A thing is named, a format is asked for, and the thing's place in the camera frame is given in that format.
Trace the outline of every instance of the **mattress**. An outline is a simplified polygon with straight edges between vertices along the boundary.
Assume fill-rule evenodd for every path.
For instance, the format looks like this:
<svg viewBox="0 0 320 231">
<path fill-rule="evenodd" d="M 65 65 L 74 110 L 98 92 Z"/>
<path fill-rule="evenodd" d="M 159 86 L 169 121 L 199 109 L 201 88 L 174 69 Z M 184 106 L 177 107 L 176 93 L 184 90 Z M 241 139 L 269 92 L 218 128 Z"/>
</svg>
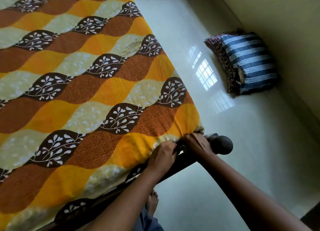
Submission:
<svg viewBox="0 0 320 231">
<path fill-rule="evenodd" d="M 133 0 L 0 0 L 0 230 L 37 230 L 201 131 Z"/>
</svg>

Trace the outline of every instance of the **blue striped pillowcase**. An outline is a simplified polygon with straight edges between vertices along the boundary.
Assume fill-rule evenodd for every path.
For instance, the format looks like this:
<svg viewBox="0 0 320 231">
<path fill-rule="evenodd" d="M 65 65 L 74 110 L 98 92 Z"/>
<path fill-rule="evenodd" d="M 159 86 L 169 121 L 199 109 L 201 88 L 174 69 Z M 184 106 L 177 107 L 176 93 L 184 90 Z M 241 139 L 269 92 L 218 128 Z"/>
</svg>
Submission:
<svg viewBox="0 0 320 231">
<path fill-rule="evenodd" d="M 278 81 L 274 60 L 255 33 L 226 34 L 221 41 L 235 71 L 238 67 L 243 71 L 244 83 L 240 83 L 240 94 L 270 89 Z"/>
</svg>

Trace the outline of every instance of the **white tiled floor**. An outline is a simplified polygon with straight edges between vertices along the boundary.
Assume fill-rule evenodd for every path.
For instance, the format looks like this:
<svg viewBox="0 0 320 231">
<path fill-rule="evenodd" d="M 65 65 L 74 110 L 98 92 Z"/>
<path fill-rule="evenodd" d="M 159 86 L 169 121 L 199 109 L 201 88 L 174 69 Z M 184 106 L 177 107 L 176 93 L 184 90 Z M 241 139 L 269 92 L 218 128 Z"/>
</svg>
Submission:
<svg viewBox="0 0 320 231">
<path fill-rule="evenodd" d="M 229 165 L 303 216 L 320 200 L 320 148 L 277 89 L 226 93 L 226 76 L 203 40 L 234 30 L 211 0 L 135 0 L 199 111 L 206 133 L 226 135 Z M 155 213 L 164 230 L 248 230 L 233 205 L 199 165 L 156 186 Z"/>
</svg>

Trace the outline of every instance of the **bed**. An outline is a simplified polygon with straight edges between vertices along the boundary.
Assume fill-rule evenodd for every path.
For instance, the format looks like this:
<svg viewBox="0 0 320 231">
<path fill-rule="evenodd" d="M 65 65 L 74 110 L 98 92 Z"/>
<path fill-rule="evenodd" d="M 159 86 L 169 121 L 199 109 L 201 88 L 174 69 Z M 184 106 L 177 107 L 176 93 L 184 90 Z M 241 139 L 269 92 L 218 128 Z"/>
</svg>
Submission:
<svg viewBox="0 0 320 231">
<path fill-rule="evenodd" d="M 133 0 L 0 0 L 0 230 L 38 230 L 203 131 Z"/>
</svg>

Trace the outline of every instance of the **wall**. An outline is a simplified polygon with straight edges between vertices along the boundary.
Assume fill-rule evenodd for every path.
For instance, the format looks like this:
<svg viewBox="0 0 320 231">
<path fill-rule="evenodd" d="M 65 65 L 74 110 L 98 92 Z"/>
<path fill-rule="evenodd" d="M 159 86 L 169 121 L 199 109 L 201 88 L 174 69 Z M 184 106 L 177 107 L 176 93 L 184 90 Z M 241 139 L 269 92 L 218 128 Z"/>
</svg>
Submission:
<svg viewBox="0 0 320 231">
<path fill-rule="evenodd" d="M 283 80 L 320 119 L 320 0 L 224 0 L 262 37 Z"/>
</svg>

